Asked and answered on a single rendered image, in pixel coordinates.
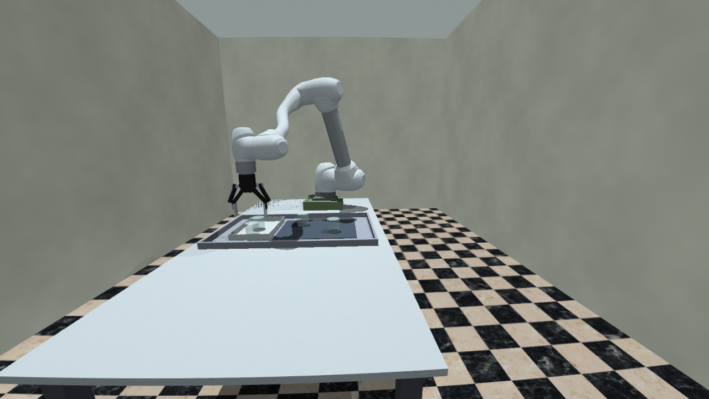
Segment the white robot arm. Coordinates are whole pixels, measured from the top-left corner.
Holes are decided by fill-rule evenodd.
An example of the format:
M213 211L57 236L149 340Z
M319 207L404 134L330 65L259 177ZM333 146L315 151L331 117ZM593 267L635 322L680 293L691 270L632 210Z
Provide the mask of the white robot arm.
M343 86L338 79L317 78L305 81L291 89L278 108L275 130L268 129L255 136L250 128L234 129L232 152L237 173L254 174L256 162L252 160L274 161L284 157L289 149L285 140L289 132L288 116L304 105L315 104L326 124L336 166L331 162L322 162L317 166L316 193L309 195L309 198L312 201L337 201L335 190L355 191L364 187L365 174L350 160L340 123L337 108L342 97Z

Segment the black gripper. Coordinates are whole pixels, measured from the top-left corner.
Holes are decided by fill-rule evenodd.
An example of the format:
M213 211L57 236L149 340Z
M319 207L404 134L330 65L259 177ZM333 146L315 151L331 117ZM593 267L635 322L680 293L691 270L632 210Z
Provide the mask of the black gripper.
M250 175L238 175L239 176L239 181L240 184L234 183L233 184L233 189L232 192L230 193L228 203L232 203L233 206L233 211L234 211L234 217L238 216L238 208L237 208L237 201L240 198L240 196L245 192L253 192L256 194L256 196L263 202L263 207L264 207L264 217L268 215L268 202L271 201L271 199L268 196L268 193L264 190L263 184L258 183L256 184L256 179L255 179L255 174L250 174ZM263 193L261 195L256 187L258 186L259 190ZM237 188L240 187L240 192L237 194L237 196L234 198L234 195L237 191ZM256 191L255 191L256 190ZM233 199L234 198L234 199Z

